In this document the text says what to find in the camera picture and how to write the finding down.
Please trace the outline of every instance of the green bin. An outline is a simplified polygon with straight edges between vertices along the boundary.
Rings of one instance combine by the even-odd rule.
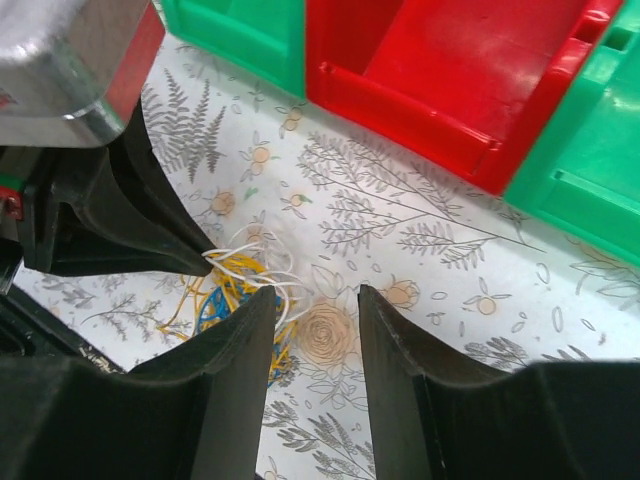
[[[162,0],[175,36],[304,98],[304,0]]]
[[[628,0],[518,170],[507,202],[640,266],[640,0]]]

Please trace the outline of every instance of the black plastic part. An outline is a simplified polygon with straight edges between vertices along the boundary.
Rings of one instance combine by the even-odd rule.
[[[69,356],[106,373],[123,370],[15,285],[0,295],[0,357]]]
[[[210,272],[201,253],[214,246],[162,172],[140,104],[107,147],[24,150],[39,156],[17,222],[27,268],[60,276]]]
[[[3,480],[255,478],[274,326],[269,287],[127,375],[0,358]]]
[[[6,295],[22,263],[22,249],[13,240],[0,238],[0,296]]]
[[[640,478],[640,365],[541,363],[513,375],[360,291],[378,480]]]

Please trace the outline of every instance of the red bin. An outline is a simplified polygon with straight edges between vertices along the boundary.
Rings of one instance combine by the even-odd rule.
[[[307,0],[307,95],[501,194],[621,4]]]

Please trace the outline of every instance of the floral tablecloth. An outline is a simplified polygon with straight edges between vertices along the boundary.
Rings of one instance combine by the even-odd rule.
[[[267,395],[268,480],[373,479],[356,293],[511,370],[541,359],[640,356],[640,275],[423,159],[168,37],[143,92],[148,130],[189,212],[216,241],[265,224],[316,292],[295,368]],[[177,275],[17,284],[129,369],[179,342],[155,326]],[[185,312],[179,322],[190,330]]]

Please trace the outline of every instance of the white wire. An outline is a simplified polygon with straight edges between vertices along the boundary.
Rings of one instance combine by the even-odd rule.
[[[312,295],[314,292],[304,284],[304,282],[302,281],[302,279],[300,279],[300,277],[298,277],[292,272],[293,266],[294,266],[293,255],[291,254],[291,252],[289,252],[284,242],[282,242],[282,240],[280,240],[280,238],[275,233],[265,228],[264,225],[250,224],[239,229],[236,233],[234,233],[231,236],[227,245],[231,247],[231,245],[233,245],[233,242],[238,238],[238,236],[242,232],[247,231],[251,227],[259,228],[260,232],[262,233],[263,239],[264,239],[264,234],[267,233],[273,239],[273,240],[271,239],[269,240],[275,241],[276,244],[279,247],[281,247],[281,250],[278,251],[278,249],[273,249],[272,246],[269,245],[267,241],[263,240],[263,242],[252,242],[246,245],[241,245],[237,248],[216,248],[212,250],[207,250],[206,252],[202,253],[202,256],[205,257],[205,259],[213,267],[217,268],[224,274],[229,275],[232,278],[235,278],[236,280],[246,282],[248,285],[251,285],[256,288],[261,288],[265,286],[272,286],[275,288],[278,296],[284,302],[282,313],[280,314],[280,318],[276,323],[275,330],[277,332],[283,325],[289,324],[301,318],[302,316],[306,315],[309,312],[309,310],[311,310]],[[240,275],[235,272],[232,272],[221,263],[223,260],[226,260],[227,258],[230,258],[240,252],[248,252],[248,251],[261,252],[262,254],[264,254],[263,263],[266,269],[264,272],[251,274],[251,275]],[[282,259],[286,259],[288,266],[284,270],[272,269],[271,262],[270,262],[270,258],[272,256],[280,256],[282,257]],[[284,279],[276,280],[274,277],[285,277],[285,278],[288,277],[288,279],[293,279],[295,281],[285,281]],[[290,295],[289,289],[294,287],[301,288],[304,292],[307,293],[307,295],[303,295],[303,296]],[[302,310],[300,310],[299,312],[297,312],[296,314],[290,317],[289,313],[291,312],[292,302],[299,302],[305,299],[307,300],[306,308],[303,308]]]

